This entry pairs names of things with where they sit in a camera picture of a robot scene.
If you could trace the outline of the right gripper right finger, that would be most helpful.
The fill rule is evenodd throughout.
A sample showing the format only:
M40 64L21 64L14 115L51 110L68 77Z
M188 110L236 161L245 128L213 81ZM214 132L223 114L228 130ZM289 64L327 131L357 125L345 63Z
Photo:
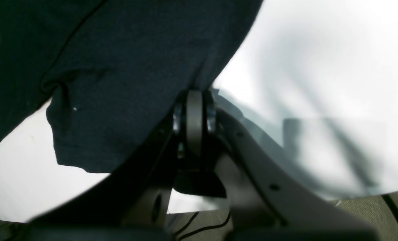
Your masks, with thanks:
M284 172L232 116L206 103L214 172L222 182L233 235L375 235Z

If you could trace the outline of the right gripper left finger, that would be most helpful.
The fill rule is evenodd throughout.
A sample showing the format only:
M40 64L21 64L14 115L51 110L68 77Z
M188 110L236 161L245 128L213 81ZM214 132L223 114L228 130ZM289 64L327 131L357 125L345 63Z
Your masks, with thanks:
M177 173L185 114L173 111L117 170L75 199L29 223L45 231L154 228L165 219Z

